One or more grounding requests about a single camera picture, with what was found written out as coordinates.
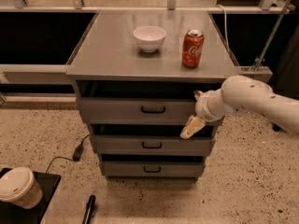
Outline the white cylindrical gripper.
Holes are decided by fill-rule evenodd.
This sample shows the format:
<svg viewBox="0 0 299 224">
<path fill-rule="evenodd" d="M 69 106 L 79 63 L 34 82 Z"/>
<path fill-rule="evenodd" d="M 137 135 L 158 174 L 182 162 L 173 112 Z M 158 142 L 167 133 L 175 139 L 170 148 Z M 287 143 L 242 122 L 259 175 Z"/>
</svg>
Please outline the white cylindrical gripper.
<svg viewBox="0 0 299 224">
<path fill-rule="evenodd" d="M 222 119 L 225 115 L 221 90 L 207 92 L 195 90 L 193 93 L 196 99 L 195 113 L 198 117 L 189 117 L 180 134 L 182 139 L 191 138 L 195 133 L 199 132 L 206 126 L 206 122 L 213 122 Z"/>
</svg>

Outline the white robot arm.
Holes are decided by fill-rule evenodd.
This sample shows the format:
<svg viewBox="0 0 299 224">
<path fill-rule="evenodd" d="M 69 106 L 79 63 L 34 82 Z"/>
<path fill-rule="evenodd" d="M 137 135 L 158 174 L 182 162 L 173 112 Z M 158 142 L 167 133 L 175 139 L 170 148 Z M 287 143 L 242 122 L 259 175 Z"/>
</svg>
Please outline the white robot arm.
<svg viewBox="0 0 299 224">
<path fill-rule="evenodd" d="M 275 94 L 262 81 L 232 76 L 216 91 L 196 91 L 194 96 L 195 116 L 191 115 L 183 128 L 183 139 L 191 138 L 209 122 L 247 111 L 263 115 L 289 133 L 299 134 L 299 101 Z"/>
</svg>

